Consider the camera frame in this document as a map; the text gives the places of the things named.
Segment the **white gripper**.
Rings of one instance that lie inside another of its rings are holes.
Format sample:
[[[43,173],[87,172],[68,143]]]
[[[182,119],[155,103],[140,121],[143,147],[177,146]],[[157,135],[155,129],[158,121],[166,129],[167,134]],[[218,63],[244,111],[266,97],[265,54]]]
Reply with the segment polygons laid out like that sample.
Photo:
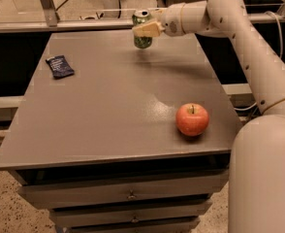
[[[155,11],[155,18],[147,22],[138,24],[132,28],[136,37],[159,37],[161,33],[168,36],[182,36],[182,9],[184,3],[173,4],[168,8],[161,8]]]

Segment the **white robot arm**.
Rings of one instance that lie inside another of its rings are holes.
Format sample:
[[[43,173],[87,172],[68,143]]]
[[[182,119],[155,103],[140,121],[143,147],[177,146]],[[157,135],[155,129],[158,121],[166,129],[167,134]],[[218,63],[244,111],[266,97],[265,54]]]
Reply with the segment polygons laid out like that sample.
[[[243,0],[174,4],[133,33],[174,37],[212,29],[229,38],[261,113],[232,146],[228,233],[285,233],[285,63],[252,25]]]

